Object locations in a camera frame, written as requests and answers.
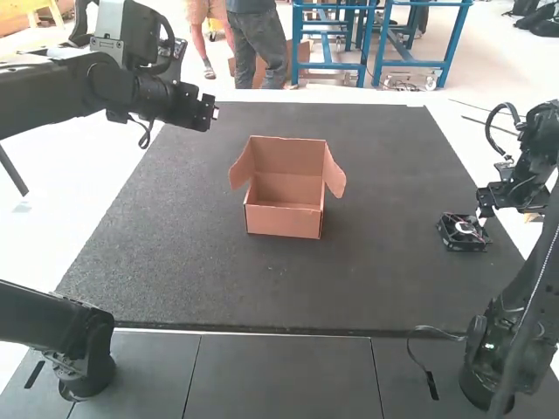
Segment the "blue metal cart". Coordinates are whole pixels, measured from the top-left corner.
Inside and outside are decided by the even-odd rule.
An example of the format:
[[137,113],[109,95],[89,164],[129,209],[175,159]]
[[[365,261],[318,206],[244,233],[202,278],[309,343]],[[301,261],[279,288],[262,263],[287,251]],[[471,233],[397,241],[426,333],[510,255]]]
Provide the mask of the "blue metal cart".
[[[357,71],[357,87],[363,87],[365,82],[365,72],[367,71],[367,58],[369,57],[370,40],[373,32],[373,20],[368,20],[365,24],[365,35],[362,37],[362,54],[359,63],[335,63],[332,60],[332,52],[330,50],[330,41],[336,37],[345,37],[345,51],[351,50],[355,12],[366,10],[370,16],[375,15],[375,4],[367,5],[365,0],[338,0],[338,4],[317,4],[305,3],[305,0],[293,1],[293,56],[292,56],[292,83],[299,83],[300,70],[303,69],[328,69],[328,70],[355,70]],[[318,20],[305,20],[304,11],[316,10]],[[326,16],[326,10],[335,10],[335,19],[329,19]],[[322,26],[321,29],[310,29]],[[300,63],[297,56],[297,45],[303,35],[320,35],[322,42],[322,50],[324,60],[322,62]]]
[[[299,63],[297,48],[293,48],[292,56],[292,81],[294,84],[299,82],[299,71],[301,69],[332,69],[332,70],[357,70],[357,87],[363,87],[365,72],[367,71],[367,59],[371,34],[373,31],[380,32],[378,51],[376,53],[375,67],[373,71],[372,85],[380,85],[380,78],[383,67],[429,67],[439,70],[437,87],[444,87],[448,72],[450,70],[454,52],[458,45],[466,15],[473,0],[461,0],[460,2],[437,2],[435,0],[385,0],[384,7],[376,7],[376,0],[337,0],[336,4],[317,4],[305,3],[305,0],[293,1],[293,41],[295,44],[302,40],[303,34],[320,35],[324,61],[320,63]],[[390,14],[393,6],[410,6],[410,14],[406,24],[390,24]],[[420,18],[420,9],[424,7],[459,7],[451,38],[446,48],[445,59],[420,60],[415,59],[410,53],[415,33]],[[376,10],[384,9],[383,18],[376,18]],[[305,20],[304,10],[316,10],[319,19]],[[335,19],[328,19],[325,10],[334,10]],[[353,42],[353,31],[355,24],[355,13],[358,13],[355,42]],[[308,26],[321,26],[321,29],[308,29]],[[323,29],[324,27],[334,27],[334,29]],[[405,35],[407,38],[401,41],[398,35]],[[350,51],[352,44],[361,50],[361,60],[359,63],[334,63],[330,50],[330,36],[345,37],[345,51]],[[390,41],[402,59],[384,59],[384,50],[387,41]]]
[[[386,4],[384,5],[384,17],[382,21],[379,22],[379,25],[374,25],[374,30],[380,31],[381,36],[378,45],[378,51],[376,52],[375,70],[373,71],[372,85],[374,87],[380,85],[383,67],[388,65],[391,67],[438,68],[441,70],[441,73],[437,79],[437,87],[444,87],[446,78],[448,77],[448,72],[451,68],[452,59],[454,58],[454,52],[456,51],[456,47],[458,46],[460,34],[462,33],[462,28],[464,27],[464,22],[466,21],[467,12],[472,4],[473,0],[461,0],[460,2],[456,3],[417,0],[386,0]],[[407,24],[402,26],[390,25],[390,14],[392,12],[392,7],[395,5],[411,7]],[[452,29],[451,38],[448,46],[446,47],[445,59],[442,61],[415,59],[410,53],[410,49],[413,46],[416,29],[418,27],[418,11],[421,7],[459,7],[459,12],[456,16],[454,28]],[[398,33],[406,34],[408,36],[407,40],[405,42],[400,41],[397,37]],[[384,49],[386,47],[387,40],[394,45],[396,51],[400,54],[400,57],[402,59],[384,59]]]

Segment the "blue metal stand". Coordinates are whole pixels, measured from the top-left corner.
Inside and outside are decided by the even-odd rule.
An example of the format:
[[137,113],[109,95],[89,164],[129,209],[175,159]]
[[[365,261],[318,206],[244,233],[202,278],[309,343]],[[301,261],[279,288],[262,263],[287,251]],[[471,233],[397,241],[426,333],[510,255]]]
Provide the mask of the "blue metal stand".
[[[363,87],[365,72],[367,70],[367,58],[369,56],[370,40],[373,33],[373,19],[367,19],[365,24],[365,36],[362,41],[362,54],[359,63],[335,63],[330,51],[330,35],[345,36],[345,51],[351,50],[353,40],[353,29],[355,22],[355,11],[366,10],[369,16],[375,16],[376,3],[374,0],[337,0],[336,4],[304,3],[304,0],[293,0],[293,52],[292,52],[292,83],[299,83],[299,71],[302,69],[329,69],[329,70],[354,70],[357,71],[357,87]],[[319,20],[307,21],[304,10],[317,10]],[[326,16],[326,10],[335,10],[335,20]],[[340,11],[344,11],[343,20],[340,20]],[[338,26],[340,29],[305,29],[305,26]],[[320,63],[300,63],[297,45],[306,35],[320,35],[324,61]]]
[[[375,70],[373,72],[372,85],[374,87],[380,85],[383,67],[388,65],[391,67],[439,68],[441,70],[441,75],[440,77],[438,77],[437,87],[444,87],[446,78],[448,77],[448,72],[450,71],[452,59],[454,58],[454,52],[456,51],[456,47],[460,39],[460,34],[462,32],[462,28],[464,27],[464,22],[466,21],[466,15],[468,9],[472,4],[473,4],[473,0],[461,0],[460,3],[428,2],[428,1],[426,2],[426,1],[414,1],[414,0],[411,1],[386,0],[386,4],[384,6],[384,18],[382,24],[374,26],[375,30],[380,30],[381,37],[378,46],[378,51],[376,53]],[[404,26],[390,25],[390,14],[392,12],[392,6],[394,5],[411,7],[407,25]],[[456,17],[456,22],[452,30],[451,39],[446,48],[445,59],[443,61],[414,59],[409,52],[409,50],[413,46],[413,39],[415,37],[416,29],[418,27],[419,7],[459,7],[459,12]],[[408,39],[405,42],[405,44],[398,40],[397,33],[403,33],[408,35]],[[400,57],[402,57],[401,60],[384,59],[384,49],[386,47],[387,40],[394,45],[396,51],[400,54]]]

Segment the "black bag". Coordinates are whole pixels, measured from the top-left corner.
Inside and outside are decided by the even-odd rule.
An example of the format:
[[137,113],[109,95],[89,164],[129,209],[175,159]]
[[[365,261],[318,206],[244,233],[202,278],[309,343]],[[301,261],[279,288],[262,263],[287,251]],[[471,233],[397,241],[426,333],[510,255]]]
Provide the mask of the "black bag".
[[516,0],[513,9],[508,12],[508,15],[527,16],[535,12],[539,2],[540,0]]
[[559,22],[555,19],[542,20],[532,26],[530,32],[538,37],[559,38]]
[[546,4],[536,10],[534,13],[531,13],[528,16],[523,17],[522,19],[518,19],[514,26],[518,29],[531,29],[532,26],[534,26],[535,24],[539,24],[542,20],[551,19],[555,14],[555,11],[555,3]]

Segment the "floor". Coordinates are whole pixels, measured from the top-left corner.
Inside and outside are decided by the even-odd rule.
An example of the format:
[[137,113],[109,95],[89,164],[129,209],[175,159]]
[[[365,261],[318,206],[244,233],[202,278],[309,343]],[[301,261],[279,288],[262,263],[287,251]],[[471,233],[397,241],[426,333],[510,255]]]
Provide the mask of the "floor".
[[[189,36],[178,0],[143,3],[165,13],[177,36]],[[512,2],[501,0],[473,5],[446,89],[440,92],[377,92],[316,83],[292,92],[235,92],[226,63],[232,54],[223,39],[207,44],[217,79],[203,78],[201,60],[192,48],[187,51],[183,79],[198,84],[204,92],[216,94],[219,100],[428,104],[474,181],[483,185],[495,179],[497,174],[492,164],[499,160],[498,155],[485,143],[483,126],[459,116],[484,120],[487,113],[445,99],[485,108],[508,100],[525,114],[530,107],[556,97],[559,92],[559,82],[547,71],[559,52],[559,40],[537,38],[516,30],[510,17],[500,15],[511,8]],[[94,21],[94,9],[89,9]],[[290,7],[279,3],[279,13],[289,34]],[[402,16],[405,10],[398,13]],[[444,51],[452,13],[455,11],[431,13],[427,33],[414,46],[413,53],[417,57],[427,58]],[[2,38],[0,57],[14,49],[39,46],[46,38],[56,40],[52,42],[63,40],[71,27],[68,24],[65,32],[55,28],[28,30],[15,37]],[[490,37],[490,32],[498,35]],[[351,54],[342,54],[338,59],[349,59]],[[369,68],[372,68],[374,55],[373,44]],[[320,43],[315,44],[311,59],[321,59]],[[498,116],[496,124],[512,128],[506,116]],[[41,127],[3,141],[31,193],[22,199],[0,171],[0,278],[46,292],[56,287],[141,159],[142,151],[135,141],[140,135],[138,127],[111,124],[105,121],[103,114],[96,114],[84,120]],[[497,133],[495,139],[507,150],[516,151],[516,142],[511,136]],[[540,227],[524,224],[514,211],[500,211],[499,217],[526,257]],[[0,390],[24,352],[23,347],[0,344]]]

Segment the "person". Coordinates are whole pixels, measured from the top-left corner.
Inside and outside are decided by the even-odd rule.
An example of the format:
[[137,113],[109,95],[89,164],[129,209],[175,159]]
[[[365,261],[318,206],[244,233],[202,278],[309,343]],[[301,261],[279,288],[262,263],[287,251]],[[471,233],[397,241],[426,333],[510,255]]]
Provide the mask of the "person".
[[266,62],[262,89],[281,89],[287,76],[286,35],[274,0],[226,0],[235,44],[235,87],[251,89],[256,55]]
[[206,52],[202,24],[206,18],[213,18],[219,21],[224,27],[227,44],[229,44],[229,47],[234,52],[233,36],[231,34],[231,27],[227,21],[225,2],[224,0],[186,0],[186,18],[190,25],[192,42],[198,54],[200,54],[200,58],[204,62],[204,77],[207,79],[214,79],[216,78],[216,72],[213,71],[213,67],[211,66],[210,59]]

